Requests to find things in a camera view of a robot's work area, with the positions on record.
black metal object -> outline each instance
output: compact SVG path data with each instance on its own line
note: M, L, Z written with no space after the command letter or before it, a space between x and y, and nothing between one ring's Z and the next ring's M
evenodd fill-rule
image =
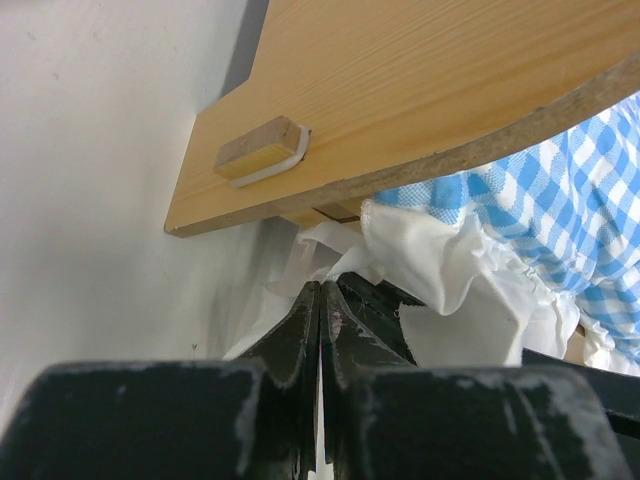
M327 462L340 461L344 453L343 426L349 422L343 408L350 379L365 367L411 366L360 322L347 306L335 283L322 286L320 332L324 435Z
M5 433L0 478L242 477L266 376L210 362L50 368Z
M45 371L0 444L0 479L307 478L320 288L234 362Z
M347 275L308 284L233 362L49 369L0 444L0 479L304 479L314 468L320 337L336 478L629 478L580 375L628 458L640 444L636 379L562 362L421 370L395 316L400 302L419 304ZM549 363L525 353L539 361Z
M259 359L269 372L252 478L306 479L315 471L320 302L320 284L308 283L289 315L240 356Z
M355 273L345 273L338 279L340 293L347 306L386 346L415 365L397 317L400 303L423 305L411 295L387 282L375 287Z
M336 478L631 478L597 397L570 370L419 370L353 315L336 285L322 289Z

white wall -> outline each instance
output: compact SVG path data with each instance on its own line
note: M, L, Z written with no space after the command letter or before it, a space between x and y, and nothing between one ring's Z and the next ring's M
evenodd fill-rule
M0 0L0 431L48 364L221 356L259 310L295 229L162 231L244 7Z

wooden board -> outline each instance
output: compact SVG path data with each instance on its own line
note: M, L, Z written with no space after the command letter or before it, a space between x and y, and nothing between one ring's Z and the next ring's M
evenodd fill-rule
M165 229L188 236L471 168L640 90L640 0L271 0L249 80L198 115ZM284 115L305 160L234 189L221 145Z

checkered cloth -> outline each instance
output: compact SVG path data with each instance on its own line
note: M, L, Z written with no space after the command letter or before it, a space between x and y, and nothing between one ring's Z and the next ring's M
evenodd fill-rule
M522 152L374 200L449 225L475 211L551 290L575 294L585 328L599 323L640 363L639 162L640 92Z

